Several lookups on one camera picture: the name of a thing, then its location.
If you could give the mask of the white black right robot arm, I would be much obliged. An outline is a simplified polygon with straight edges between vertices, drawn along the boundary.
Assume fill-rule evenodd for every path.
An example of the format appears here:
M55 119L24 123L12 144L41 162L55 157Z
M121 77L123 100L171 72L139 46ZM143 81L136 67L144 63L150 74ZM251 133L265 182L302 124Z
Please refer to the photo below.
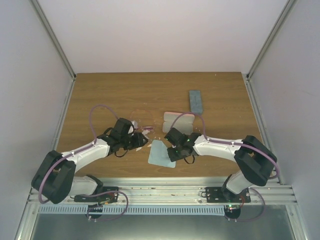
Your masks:
M227 140L208 137L205 134L186 135L171 128L165 139L171 143L167 149L171 162L192 156L212 156L235 162L239 171L224 182L221 196L228 203L234 202L240 193L252 185L263 187L272 178L272 171L279 173L277 157L256 137Z

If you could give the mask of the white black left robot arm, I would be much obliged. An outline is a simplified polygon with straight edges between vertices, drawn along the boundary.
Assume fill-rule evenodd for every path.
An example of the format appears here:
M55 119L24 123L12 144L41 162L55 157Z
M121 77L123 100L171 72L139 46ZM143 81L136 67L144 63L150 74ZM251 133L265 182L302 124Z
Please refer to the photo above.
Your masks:
M119 118L114 127L108 128L92 142L79 148L47 153L31 186L38 191L38 200L45 204L59 204L67 197L83 197L98 202L103 197L103 183L93 175L76 177L75 174L96 160L143 147L148 139L135 130L133 122Z

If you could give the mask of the light blue cleaning cloth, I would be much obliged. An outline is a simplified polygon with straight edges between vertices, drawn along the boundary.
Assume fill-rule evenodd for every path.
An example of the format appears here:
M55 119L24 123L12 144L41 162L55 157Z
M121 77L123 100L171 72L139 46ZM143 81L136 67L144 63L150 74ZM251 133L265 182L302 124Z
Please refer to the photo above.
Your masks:
M150 145L148 163L165 168L173 169L176 167L176 163L171 162L167 152L167 147L161 140L152 141Z

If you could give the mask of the pink glasses case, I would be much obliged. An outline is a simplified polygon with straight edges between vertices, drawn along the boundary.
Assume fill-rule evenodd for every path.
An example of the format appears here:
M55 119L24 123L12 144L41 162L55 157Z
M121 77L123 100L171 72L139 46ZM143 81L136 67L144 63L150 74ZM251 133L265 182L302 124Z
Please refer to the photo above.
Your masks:
M165 112L163 115L162 132L168 133L171 129L173 122L181 113L179 112ZM173 127L180 131L182 134L190 135L193 132L193 123L195 116L192 114L185 114L178 118Z

